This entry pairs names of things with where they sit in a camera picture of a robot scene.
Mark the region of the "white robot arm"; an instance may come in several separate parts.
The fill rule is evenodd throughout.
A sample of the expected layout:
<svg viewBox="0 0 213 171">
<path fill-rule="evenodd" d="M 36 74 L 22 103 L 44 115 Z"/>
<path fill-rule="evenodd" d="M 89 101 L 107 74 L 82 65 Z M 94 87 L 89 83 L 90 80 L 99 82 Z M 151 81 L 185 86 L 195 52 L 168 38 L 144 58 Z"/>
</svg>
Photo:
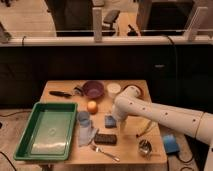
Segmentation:
<svg viewBox="0 0 213 171">
<path fill-rule="evenodd" d="M 207 144 L 204 171 L 213 171 L 213 114 L 147 102 L 139 99 L 140 95 L 141 90 L 134 85 L 118 94 L 112 106 L 115 120 L 124 122 L 130 114 L 145 117 Z"/>
</svg>

